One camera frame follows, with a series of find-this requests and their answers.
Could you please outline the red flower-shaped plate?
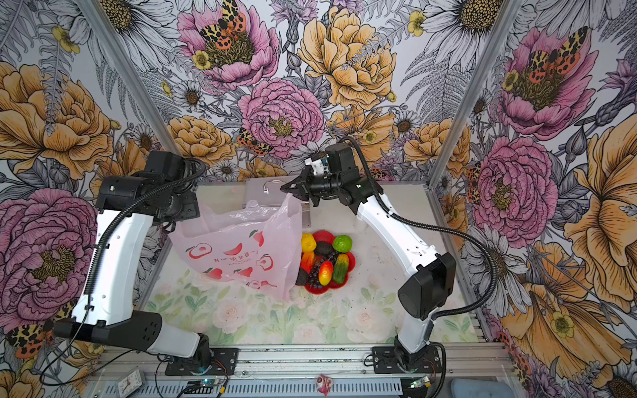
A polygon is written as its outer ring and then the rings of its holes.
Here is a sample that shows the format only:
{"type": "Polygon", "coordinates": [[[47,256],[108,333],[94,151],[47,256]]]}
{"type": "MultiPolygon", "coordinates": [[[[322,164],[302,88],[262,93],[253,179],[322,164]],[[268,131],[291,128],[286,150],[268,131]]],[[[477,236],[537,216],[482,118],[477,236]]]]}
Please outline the red flower-shaped plate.
{"type": "Polygon", "coordinates": [[[312,295],[323,295],[346,285],[356,267],[349,235],[334,235],[326,230],[301,237],[301,260],[295,284],[312,295]]]}

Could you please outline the pink plastic bag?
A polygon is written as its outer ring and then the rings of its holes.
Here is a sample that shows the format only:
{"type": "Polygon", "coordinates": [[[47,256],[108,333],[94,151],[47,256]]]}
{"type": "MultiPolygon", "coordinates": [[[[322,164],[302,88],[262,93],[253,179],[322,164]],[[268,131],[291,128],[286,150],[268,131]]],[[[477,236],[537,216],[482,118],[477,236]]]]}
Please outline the pink plastic bag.
{"type": "Polygon", "coordinates": [[[174,250],[209,280],[242,282],[264,295],[290,300],[301,259],[302,206],[287,195],[280,207],[247,207],[217,215],[204,204],[200,217],[169,234],[174,250]]]}

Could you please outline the red yellow mango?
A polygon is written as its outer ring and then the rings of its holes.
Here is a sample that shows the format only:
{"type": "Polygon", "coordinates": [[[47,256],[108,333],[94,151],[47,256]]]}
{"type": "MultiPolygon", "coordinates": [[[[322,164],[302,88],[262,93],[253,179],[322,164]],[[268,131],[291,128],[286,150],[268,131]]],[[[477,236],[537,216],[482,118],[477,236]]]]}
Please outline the red yellow mango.
{"type": "Polygon", "coordinates": [[[318,270],[318,281],[322,286],[330,284],[333,278],[333,263],[329,260],[320,265],[318,270]]]}

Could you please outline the dark avocado bottom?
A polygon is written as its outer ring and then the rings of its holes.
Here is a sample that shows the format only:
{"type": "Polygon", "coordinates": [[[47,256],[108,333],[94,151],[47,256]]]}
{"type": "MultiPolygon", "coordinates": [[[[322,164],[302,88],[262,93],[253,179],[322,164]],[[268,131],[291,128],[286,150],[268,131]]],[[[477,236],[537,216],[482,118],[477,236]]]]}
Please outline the dark avocado bottom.
{"type": "Polygon", "coordinates": [[[297,286],[305,286],[305,285],[308,285],[309,281],[310,281],[310,273],[306,271],[305,269],[300,268],[295,284],[297,286]]]}

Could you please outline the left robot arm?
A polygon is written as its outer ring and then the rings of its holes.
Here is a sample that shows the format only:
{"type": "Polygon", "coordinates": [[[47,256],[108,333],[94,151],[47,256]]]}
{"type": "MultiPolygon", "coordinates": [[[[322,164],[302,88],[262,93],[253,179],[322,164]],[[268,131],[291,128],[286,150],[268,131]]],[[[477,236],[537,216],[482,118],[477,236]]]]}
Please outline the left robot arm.
{"type": "Polygon", "coordinates": [[[134,309],[133,293],[144,240],[152,227],[199,217],[199,159],[154,151],[132,176],[103,179],[96,205],[97,235],[85,288],[69,318],[54,324],[58,338],[165,355],[206,370],[208,338],[134,309]]]}

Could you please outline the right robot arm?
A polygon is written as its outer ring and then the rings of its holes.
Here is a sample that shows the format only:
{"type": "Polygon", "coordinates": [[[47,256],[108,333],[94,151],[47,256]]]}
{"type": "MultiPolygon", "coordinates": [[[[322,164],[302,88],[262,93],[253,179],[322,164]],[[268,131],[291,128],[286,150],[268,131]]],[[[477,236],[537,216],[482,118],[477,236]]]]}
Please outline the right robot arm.
{"type": "Polygon", "coordinates": [[[379,185],[362,177],[343,180],[338,175],[315,176],[311,169],[285,184],[281,190],[318,206],[338,199],[359,220],[376,232],[405,271],[406,281],[397,296],[407,312],[395,338],[394,355],[403,371],[414,371],[429,352],[431,335],[440,308],[452,294],[456,277],[453,255],[441,255],[406,222],[398,220],[387,195],[374,194],[379,185]]]}

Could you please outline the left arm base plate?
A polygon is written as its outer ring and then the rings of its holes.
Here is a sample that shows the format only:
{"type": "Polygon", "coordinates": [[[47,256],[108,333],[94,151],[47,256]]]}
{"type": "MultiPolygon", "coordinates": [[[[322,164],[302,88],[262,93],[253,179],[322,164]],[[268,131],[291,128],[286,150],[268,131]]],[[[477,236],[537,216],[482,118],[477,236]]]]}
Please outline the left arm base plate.
{"type": "Polygon", "coordinates": [[[238,363],[238,348],[210,348],[193,358],[169,360],[166,376],[233,376],[238,363]]]}

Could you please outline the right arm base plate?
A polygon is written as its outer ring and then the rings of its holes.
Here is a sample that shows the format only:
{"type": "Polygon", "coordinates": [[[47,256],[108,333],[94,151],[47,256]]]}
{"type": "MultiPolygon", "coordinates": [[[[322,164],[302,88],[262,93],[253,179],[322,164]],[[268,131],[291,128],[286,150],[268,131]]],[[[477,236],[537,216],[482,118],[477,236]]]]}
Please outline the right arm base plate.
{"type": "Polygon", "coordinates": [[[373,369],[376,374],[433,374],[442,369],[442,356],[438,348],[427,345],[417,353],[408,353],[402,347],[372,347],[373,369]]]}

